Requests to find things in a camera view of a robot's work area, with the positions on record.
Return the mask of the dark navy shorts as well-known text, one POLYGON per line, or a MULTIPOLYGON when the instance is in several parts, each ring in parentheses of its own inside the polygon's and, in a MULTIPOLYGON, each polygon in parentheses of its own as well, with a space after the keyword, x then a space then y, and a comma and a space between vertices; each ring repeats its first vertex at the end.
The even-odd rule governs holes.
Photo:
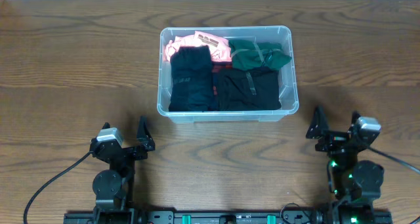
POLYGON ((181 47, 170 63, 173 87, 169 111, 208 111, 214 99, 209 47, 181 47))

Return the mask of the black garment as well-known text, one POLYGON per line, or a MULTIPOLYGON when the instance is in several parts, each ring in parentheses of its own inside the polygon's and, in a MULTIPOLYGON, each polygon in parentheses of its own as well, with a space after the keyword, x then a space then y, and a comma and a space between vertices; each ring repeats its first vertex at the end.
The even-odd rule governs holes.
POLYGON ((217 76, 217 101, 220 111, 278 110, 278 72, 266 68, 237 70, 225 68, 217 76))

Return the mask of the dark green garment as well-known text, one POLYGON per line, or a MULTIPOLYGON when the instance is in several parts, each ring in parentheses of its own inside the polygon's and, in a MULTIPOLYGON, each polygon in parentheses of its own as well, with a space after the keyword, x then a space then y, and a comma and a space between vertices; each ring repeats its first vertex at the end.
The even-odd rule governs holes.
POLYGON ((228 44, 232 67, 237 70, 269 68, 278 71, 291 62, 291 57, 284 53, 279 43, 254 43, 244 39, 233 39, 228 44))

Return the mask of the red navy plaid shirt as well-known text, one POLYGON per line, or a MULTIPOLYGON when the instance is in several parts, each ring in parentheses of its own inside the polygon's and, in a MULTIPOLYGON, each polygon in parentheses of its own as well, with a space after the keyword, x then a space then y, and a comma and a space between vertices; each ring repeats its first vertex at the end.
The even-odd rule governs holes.
POLYGON ((219 72, 222 69, 231 69, 232 63, 231 62, 213 62, 213 68, 212 68, 212 77, 213 77, 213 93, 214 96, 217 96, 217 82, 219 77, 219 72))

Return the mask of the pink printed t-shirt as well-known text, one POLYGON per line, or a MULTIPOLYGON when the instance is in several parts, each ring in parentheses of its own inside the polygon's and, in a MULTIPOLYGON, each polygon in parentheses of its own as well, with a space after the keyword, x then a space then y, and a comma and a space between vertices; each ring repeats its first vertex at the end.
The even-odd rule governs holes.
POLYGON ((229 47, 227 39, 199 31, 195 31, 194 34, 184 37, 176 36, 174 40, 170 40, 163 48, 163 60, 169 62, 171 57, 181 47, 201 46, 208 46, 213 62, 232 61, 230 56, 231 48, 229 47))

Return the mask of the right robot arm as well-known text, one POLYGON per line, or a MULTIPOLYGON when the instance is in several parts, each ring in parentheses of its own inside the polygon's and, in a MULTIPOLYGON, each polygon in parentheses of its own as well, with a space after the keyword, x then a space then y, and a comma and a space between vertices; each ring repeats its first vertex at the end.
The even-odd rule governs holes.
POLYGON ((359 153, 367 150, 381 132, 375 118, 352 113, 351 125, 345 132, 329 128, 322 107, 314 109, 306 132, 307 139, 316 139, 315 150, 325 152, 328 189, 334 195, 320 211, 318 223, 378 223, 373 201, 381 197, 385 170, 370 160, 359 160, 359 153))

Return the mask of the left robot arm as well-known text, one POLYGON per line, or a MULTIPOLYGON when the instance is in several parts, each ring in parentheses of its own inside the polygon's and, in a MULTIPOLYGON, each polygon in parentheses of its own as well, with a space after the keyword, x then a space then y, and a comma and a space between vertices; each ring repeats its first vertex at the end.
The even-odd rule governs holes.
POLYGON ((144 116, 140 117, 136 139, 136 146, 123 148, 122 134, 108 122, 92 139, 89 149, 92 156, 109 165, 93 180, 96 195, 93 223, 147 222, 146 214, 136 209, 133 202, 135 162, 147 159, 156 147, 144 116))

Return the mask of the clear plastic storage bin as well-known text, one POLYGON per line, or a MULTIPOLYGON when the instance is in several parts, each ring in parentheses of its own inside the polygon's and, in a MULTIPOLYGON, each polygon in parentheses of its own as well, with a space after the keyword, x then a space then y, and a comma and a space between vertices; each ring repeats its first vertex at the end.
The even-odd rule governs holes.
POLYGON ((215 111, 215 112, 170 112, 169 105, 173 82, 171 79, 171 64, 163 59, 164 48, 176 36, 184 37, 194 32, 205 32, 225 39, 245 39, 254 43, 279 43, 282 50, 293 56, 293 38, 286 26, 240 26, 240 27, 195 27, 195 28, 165 28, 160 33, 159 46, 159 79, 157 90, 157 111, 168 117, 174 123, 194 123, 211 121, 259 121, 276 122, 283 117, 296 113, 299 109, 299 96, 295 73, 295 62, 283 66, 278 72, 279 102, 278 110, 257 111, 215 111))

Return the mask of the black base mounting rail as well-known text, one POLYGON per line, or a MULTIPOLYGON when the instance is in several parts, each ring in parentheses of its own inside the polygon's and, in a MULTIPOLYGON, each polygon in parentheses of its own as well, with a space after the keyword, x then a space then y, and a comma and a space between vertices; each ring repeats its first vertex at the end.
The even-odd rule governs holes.
MULTIPOLYGON (((64 214, 63 223, 147 223, 147 224, 251 224, 251 223, 327 223, 321 220, 320 215, 313 217, 310 220, 302 211, 286 210, 280 216, 280 213, 275 212, 251 212, 251 213, 217 213, 217 212, 171 212, 171 211, 156 211, 150 212, 145 215, 137 216, 134 220, 134 215, 128 215, 129 220, 121 220, 121 214, 108 214, 102 215, 95 220, 93 213, 67 213, 64 214)), ((389 212, 377 212, 375 214, 375 223, 393 223, 391 214, 389 212)))

